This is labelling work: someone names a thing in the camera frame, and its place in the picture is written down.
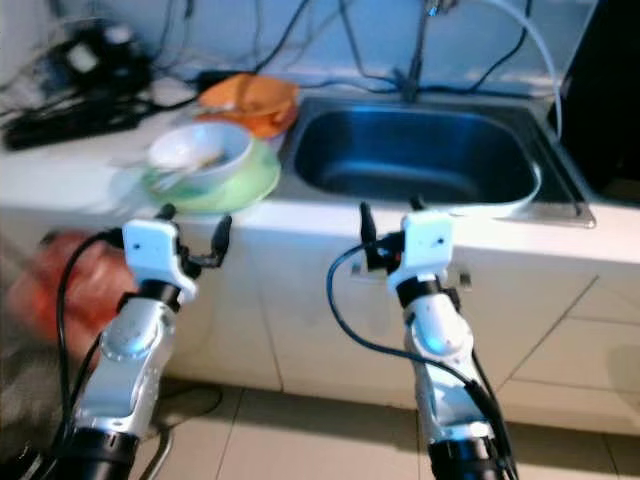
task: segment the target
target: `faucet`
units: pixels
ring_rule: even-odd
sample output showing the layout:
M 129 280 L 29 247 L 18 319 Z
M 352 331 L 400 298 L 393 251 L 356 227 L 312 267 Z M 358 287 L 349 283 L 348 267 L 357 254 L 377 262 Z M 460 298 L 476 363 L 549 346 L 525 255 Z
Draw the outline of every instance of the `faucet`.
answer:
M 400 86 L 402 100 L 406 103 L 415 103 L 420 89 L 420 77 L 422 74 L 422 57 L 424 52 L 424 39 L 427 29 L 427 19 L 435 17 L 440 13 L 446 13 L 453 7 L 457 0 L 421 0 L 424 1 L 423 8 L 420 9 L 420 23 L 418 24 L 418 35 L 416 46 L 411 58 L 409 73 L 405 76 L 399 70 L 394 70 L 396 80 Z

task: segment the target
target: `red bag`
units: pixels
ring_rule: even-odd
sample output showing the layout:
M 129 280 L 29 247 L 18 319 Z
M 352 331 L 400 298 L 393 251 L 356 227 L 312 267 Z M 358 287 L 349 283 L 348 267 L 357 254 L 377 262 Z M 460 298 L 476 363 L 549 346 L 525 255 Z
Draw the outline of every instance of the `red bag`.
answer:
M 56 235 L 33 257 L 29 271 L 11 286 L 9 308 L 37 334 L 56 342 L 56 295 L 60 277 L 75 249 L 88 235 Z M 66 294 L 65 333 L 69 353 L 81 360 L 96 336 L 116 315 L 122 294 L 134 291 L 124 253 L 105 242 L 86 250 L 76 262 Z

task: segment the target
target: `white hose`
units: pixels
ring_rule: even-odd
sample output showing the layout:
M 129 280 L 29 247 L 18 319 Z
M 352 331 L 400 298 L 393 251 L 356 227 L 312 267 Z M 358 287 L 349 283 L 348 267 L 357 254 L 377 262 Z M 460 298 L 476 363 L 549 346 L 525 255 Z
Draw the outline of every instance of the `white hose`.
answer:
M 527 30 L 529 36 L 533 39 L 542 54 L 542 58 L 544 59 L 544 63 L 547 66 L 547 70 L 549 71 L 549 76 L 551 77 L 551 84 L 553 88 L 553 96 L 555 97 L 556 103 L 556 131 L 558 134 L 558 139 L 562 138 L 562 102 L 560 98 L 560 83 L 558 80 L 558 73 L 556 71 L 556 67 L 553 64 L 553 58 L 551 57 L 551 52 L 549 52 L 549 48 L 542 38 L 542 35 L 536 28 L 536 26 L 531 23 L 531 21 L 524 16 L 516 7 L 507 3 L 504 0 L 475 0 L 483 3 L 488 3 L 493 5 L 496 8 L 499 8 L 503 12 L 510 15 L 515 21 L 517 21 L 524 29 Z

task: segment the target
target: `stainless steel sink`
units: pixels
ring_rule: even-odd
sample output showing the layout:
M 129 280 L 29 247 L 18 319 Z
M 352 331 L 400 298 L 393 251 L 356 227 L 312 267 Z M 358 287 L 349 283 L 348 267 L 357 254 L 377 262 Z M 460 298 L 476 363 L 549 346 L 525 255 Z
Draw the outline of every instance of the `stainless steel sink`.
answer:
M 511 204 L 514 219 L 594 223 L 522 107 L 308 98 L 283 151 L 285 168 L 328 201 Z

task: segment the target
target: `green plate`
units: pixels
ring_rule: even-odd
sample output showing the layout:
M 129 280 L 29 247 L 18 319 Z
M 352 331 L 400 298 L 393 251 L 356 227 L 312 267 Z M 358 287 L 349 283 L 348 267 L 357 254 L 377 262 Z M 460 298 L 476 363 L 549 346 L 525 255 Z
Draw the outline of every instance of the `green plate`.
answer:
M 152 169 L 142 182 L 159 203 L 172 203 L 184 213 L 227 213 L 241 210 L 269 195 L 280 179 L 280 161 L 266 143 L 254 140 L 245 165 L 222 185 L 207 191 L 193 189 L 181 182 L 169 190 L 154 191 L 159 174 Z

